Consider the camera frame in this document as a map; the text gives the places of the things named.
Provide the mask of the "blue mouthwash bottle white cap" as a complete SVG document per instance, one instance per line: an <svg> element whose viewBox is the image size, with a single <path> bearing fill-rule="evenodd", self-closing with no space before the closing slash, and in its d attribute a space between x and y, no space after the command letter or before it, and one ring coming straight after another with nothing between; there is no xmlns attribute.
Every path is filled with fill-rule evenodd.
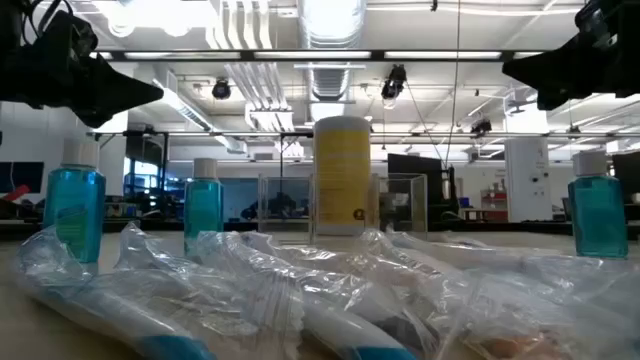
<svg viewBox="0 0 640 360"><path fill-rule="evenodd" d="M572 157L575 179L568 185L576 253L626 258L628 233L620 181L609 175L603 150Z"/></svg>
<svg viewBox="0 0 640 360"><path fill-rule="evenodd" d="M185 188L184 252L196 254L195 243L200 232L224 230L223 188L217 178L217 161L196 158L192 181Z"/></svg>
<svg viewBox="0 0 640 360"><path fill-rule="evenodd" d="M98 260L103 233L106 178L98 164L97 142L66 139L60 165L47 181L43 226L53 226L58 239L84 263Z"/></svg>

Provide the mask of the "red shelf cart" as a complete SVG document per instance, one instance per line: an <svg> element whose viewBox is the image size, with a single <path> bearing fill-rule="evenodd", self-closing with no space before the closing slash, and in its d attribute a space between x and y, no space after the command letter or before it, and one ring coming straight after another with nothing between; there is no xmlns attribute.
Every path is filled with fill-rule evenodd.
<svg viewBox="0 0 640 360"><path fill-rule="evenodd" d="M487 222L508 221L508 198L505 190L482 190L481 207L482 218Z"/></svg>

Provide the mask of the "white pillar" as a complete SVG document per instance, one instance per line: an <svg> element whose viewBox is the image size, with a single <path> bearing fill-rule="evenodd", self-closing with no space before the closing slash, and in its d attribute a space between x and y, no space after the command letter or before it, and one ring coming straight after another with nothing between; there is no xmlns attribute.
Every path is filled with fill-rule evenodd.
<svg viewBox="0 0 640 360"><path fill-rule="evenodd" d="M510 222L551 220L548 142L545 137L505 141L508 218Z"/></svg>

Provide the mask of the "black computer monitor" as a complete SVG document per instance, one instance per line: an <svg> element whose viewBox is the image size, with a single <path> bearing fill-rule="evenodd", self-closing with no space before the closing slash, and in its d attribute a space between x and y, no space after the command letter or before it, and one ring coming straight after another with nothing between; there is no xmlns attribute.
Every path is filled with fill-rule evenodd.
<svg viewBox="0 0 640 360"><path fill-rule="evenodd" d="M614 154L612 161L623 193L640 193L640 151Z"/></svg>
<svg viewBox="0 0 640 360"><path fill-rule="evenodd" d="M411 155L388 154L387 173L390 178L408 179L427 176L429 196L436 201L443 198L442 163L439 159Z"/></svg>

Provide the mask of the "black background frame bar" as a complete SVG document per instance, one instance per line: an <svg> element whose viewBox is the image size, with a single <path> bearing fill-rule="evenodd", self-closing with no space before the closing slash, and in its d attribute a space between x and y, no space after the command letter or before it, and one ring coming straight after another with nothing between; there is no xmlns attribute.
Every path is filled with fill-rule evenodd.
<svg viewBox="0 0 640 360"><path fill-rule="evenodd" d="M303 137L312 138L312 131L298 132L142 132L142 131L124 131L124 132L87 132L86 136L99 139L102 136L169 136L169 137L234 137L234 138L281 138L281 137ZM452 139L479 139L479 138L557 138L557 139L580 139L580 138L640 138L640 132L547 132L547 133L513 133L513 132L484 132L484 133L466 133L466 132L373 132L369 134L373 138L452 138Z"/></svg>

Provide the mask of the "clear acrylic organizer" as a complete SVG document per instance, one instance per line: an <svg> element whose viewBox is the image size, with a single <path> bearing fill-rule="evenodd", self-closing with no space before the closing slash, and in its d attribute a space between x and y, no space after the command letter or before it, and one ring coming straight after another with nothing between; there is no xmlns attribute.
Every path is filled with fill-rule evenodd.
<svg viewBox="0 0 640 360"><path fill-rule="evenodd" d="M263 233L293 233L293 243L352 238L366 230L428 233L425 175L341 173L258 180L256 220Z"/></svg>

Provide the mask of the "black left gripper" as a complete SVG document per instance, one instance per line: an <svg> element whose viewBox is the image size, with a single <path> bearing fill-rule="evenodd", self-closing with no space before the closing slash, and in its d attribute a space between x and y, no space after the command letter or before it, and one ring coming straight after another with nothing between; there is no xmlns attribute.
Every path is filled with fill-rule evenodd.
<svg viewBox="0 0 640 360"><path fill-rule="evenodd" d="M116 114L163 98L162 89L116 71L103 57L82 60L59 47L46 28L57 11L74 15L73 8L68 0L52 0L33 24L41 1L0 0L0 101L66 107L99 128Z"/></svg>

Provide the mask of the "dark wall screen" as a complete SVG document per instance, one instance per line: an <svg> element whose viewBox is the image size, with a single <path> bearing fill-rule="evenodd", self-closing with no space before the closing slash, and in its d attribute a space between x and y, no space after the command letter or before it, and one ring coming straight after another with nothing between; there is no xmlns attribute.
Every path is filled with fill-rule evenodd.
<svg viewBox="0 0 640 360"><path fill-rule="evenodd" d="M0 162L0 193L26 186L29 193L39 194L43 175L43 162Z"/></svg>

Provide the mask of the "silver ventilation duct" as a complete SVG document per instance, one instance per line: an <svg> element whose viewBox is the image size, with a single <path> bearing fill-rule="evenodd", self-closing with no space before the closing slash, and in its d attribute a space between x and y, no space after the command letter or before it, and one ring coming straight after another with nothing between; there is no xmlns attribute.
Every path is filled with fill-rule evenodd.
<svg viewBox="0 0 640 360"><path fill-rule="evenodd" d="M301 46L305 49L354 49L359 46L367 0L297 0ZM347 92L347 69L308 71L311 94L339 101Z"/></svg>

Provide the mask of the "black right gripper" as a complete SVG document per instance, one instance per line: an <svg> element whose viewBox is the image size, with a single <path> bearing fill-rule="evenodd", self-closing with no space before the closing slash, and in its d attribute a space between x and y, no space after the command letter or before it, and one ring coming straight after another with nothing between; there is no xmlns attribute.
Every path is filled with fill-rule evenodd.
<svg viewBox="0 0 640 360"><path fill-rule="evenodd" d="M537 91L537 108L554 110L595 93L640 94L640 0L592 0L597 20L595 50L576 35L552 51L505 62L502 72Z"/></svg>

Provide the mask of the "yellow canister with white lid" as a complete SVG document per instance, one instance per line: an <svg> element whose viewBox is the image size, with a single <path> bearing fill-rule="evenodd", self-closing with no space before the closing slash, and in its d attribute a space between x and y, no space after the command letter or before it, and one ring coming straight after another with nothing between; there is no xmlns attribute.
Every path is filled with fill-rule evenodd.
<svg viewBox="0 0 640 360"><path fill-rule="evenodd" d="M369 205L370 126L360 117L333 116L313 128L315 230L320 236L362 233Z"/></svg>

